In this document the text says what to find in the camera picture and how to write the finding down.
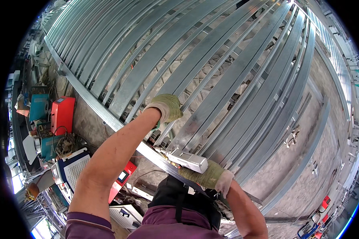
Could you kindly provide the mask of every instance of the workshop floor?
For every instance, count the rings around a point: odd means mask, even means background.
[[[103,141],[114,133],[113,130],[107,125],[103,125],[102,119],[75,92],[65,77],[57,75],[56,69],[57,65],[52,60],[49,67],[49,76],[56,79],[58,96],[62,96],[66,92],[65,95],[76,97],[77,99],[73,118],[73,131],[85,138],[93,146],[99,147]],[[349,160],[349,156],[347,156],[347,137],[351,133],[348,131],[349,122],[346,122],[338,92],[329,71],[317,52],[314,54],[310,76],[321,94],[328,96],[331,103],[330,117],[333,128],[330,128],[328,124],[326,125],[321,140],[312,156],[312,162],[316,161],[318,163],[320,174],[318,178],[314,178],[312,166],[308,165],[292,188],[266,215],[268,217],[298,217],[311,214],[319,207],[324,196],[327,195],[330,185],[333,185],[332,188],[336,187],[337,183],[333,183],[330,179],[334,169],[340,170],[341,160],[346,162],[346,165],[340,177],[336,179],[345,179],[350,168],[350,164],[347,163]],[[294,165],[300,162],[311,145],[312,135],[316,130],[322,104],[309,86],[306,86],[302,100],[306,98],[308,93],[311,93],[312,98],[299,121],[300,133],[297,144],[292,145],[290,148],[282,146],[264,167],[243,186],[245,191],[261,200],[264,200],[280,184]],[[166,177],[166,173],[153,171],[161,169],[138,152],[131,160],[137,165],[137,170],[128,182],[132,185],[144,185],[155,191],[159,182]],[[142,200],[141,208],[143,211],[146,211],[147,203],[148,201]],[[269,238],[271,239],[291,238],[298,229],[299,226],[291,226],[290,223],[268,224]]]

